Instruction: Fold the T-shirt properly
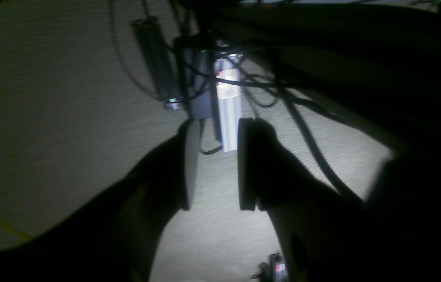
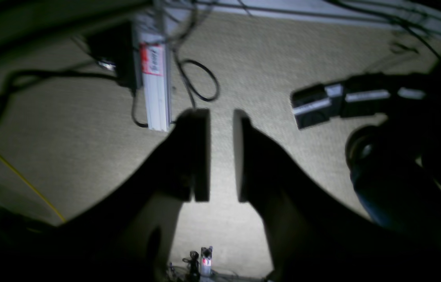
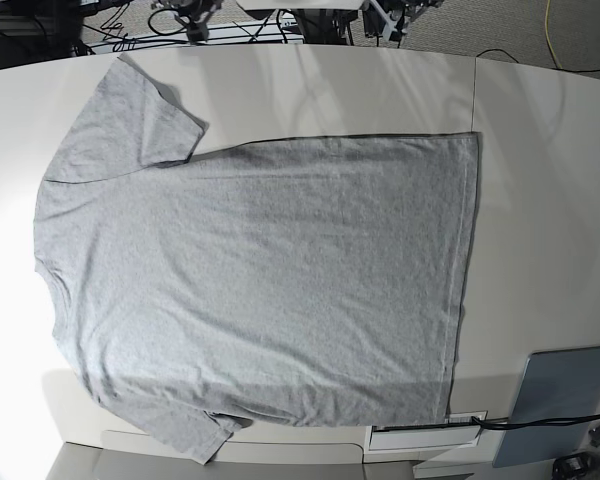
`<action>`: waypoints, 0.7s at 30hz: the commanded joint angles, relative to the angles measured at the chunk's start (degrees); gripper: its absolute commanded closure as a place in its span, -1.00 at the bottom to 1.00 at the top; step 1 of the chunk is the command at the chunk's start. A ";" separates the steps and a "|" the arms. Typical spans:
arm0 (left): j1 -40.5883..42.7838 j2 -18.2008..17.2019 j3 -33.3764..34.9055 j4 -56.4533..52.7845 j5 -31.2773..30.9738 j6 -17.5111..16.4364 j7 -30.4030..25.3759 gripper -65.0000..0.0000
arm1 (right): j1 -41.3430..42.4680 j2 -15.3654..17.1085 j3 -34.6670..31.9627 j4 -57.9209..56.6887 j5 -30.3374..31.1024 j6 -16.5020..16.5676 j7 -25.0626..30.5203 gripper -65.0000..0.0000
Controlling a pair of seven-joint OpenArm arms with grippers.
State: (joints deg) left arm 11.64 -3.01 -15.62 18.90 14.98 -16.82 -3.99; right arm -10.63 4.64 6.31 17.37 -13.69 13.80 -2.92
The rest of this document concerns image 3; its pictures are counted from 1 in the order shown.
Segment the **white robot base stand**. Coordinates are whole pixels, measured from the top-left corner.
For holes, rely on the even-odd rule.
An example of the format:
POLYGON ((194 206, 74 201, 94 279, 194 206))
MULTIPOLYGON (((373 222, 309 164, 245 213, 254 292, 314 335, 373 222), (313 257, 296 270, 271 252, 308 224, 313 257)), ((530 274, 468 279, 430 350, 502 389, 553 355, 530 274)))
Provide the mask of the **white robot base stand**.
POLYGON ((354 46, 369 39, 376 46, 400 42, 425 1, 239 1, 256 17, 273 15, 281 33, 297 33, 306 44, 354 46))

